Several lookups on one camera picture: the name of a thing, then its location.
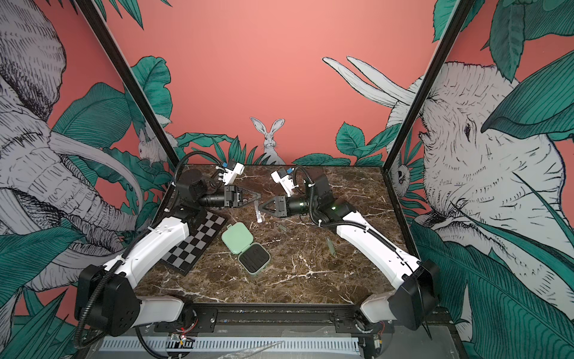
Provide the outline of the silver nail file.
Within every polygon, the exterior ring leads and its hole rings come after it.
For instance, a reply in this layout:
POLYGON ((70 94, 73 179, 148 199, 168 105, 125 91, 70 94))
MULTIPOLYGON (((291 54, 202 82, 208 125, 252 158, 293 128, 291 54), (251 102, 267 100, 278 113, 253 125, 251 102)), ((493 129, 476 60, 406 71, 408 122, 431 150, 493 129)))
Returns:
POLYGON ((255 213, 256 213, 256 217, 257 217, 257 222, 258 223, 263 223, 263 216, 262 213, 259 209, 259 202, 258 200, 254 201, 254 209, 255 209, 255 213))

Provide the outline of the mint green nail clipper case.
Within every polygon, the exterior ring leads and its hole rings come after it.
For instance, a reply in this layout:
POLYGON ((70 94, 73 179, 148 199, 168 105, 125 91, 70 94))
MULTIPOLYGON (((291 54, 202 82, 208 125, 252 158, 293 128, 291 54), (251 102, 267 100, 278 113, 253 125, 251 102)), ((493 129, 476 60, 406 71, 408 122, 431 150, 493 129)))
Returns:
POLYGON ((255 242, 254 235, 241 222, 228 225, 221 239, 250 275, 257 275, 271 261, 269 252, 255 242))

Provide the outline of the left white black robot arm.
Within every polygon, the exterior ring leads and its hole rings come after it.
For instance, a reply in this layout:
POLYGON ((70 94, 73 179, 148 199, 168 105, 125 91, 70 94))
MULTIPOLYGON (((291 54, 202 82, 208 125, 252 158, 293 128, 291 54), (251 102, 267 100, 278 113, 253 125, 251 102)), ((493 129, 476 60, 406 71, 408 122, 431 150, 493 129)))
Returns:
POLYGON ((164 218, 149 226, 114 259, 101 266, 90 265, 79 276, 75 317, 78 321, 74 346, 89 347, 106 335, 120 336, 131 328, 165 323, 182 335, 196 325, 194 311, 183 300, 165 297, 138 297, 135 288, 159 261, 188 271, 200 259, 223 228, 225 218, 213 208, 240 208, 250 202, 246 190, 234 185, 245 167, 227 162, 217 168, 224 185, 210 194, 207 177, 189 170, 175 181, 181 199, 164 218))

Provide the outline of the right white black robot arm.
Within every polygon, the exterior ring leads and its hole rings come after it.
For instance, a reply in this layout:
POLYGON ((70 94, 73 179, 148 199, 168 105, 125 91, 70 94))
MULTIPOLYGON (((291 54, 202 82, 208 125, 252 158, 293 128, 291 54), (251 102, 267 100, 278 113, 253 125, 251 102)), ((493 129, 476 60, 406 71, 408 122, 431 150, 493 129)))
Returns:
POLYGON ((297 194, 295 172, 281 168, 272 173, 285 193, 259 205, 260 212, 276 218, 308 215, 313 224, 349 242, 382 272, 393 291, 371 295, 359 304, 356 320, 363 327, 391 320, 413 331, 421 327, 439 304, 438 265, 390 242, 355 206, 333 195, 324 174, 306 175, 305 192, 297 194))

